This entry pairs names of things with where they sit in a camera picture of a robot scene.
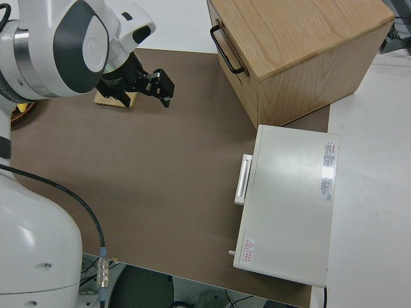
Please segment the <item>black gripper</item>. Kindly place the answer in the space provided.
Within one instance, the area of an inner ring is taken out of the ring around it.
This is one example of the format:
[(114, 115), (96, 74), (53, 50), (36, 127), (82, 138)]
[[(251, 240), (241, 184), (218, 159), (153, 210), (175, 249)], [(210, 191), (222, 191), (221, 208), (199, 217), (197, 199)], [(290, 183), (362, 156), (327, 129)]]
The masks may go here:
[(163, 69), (145, 74), (135, 53), (131, 53), (125, 63), (102, 76), (96, 86), (95, 103), (106, 107), (132, 108), (137, 92), (160, 100), (164, 108), (170, 107), (175, 84)]

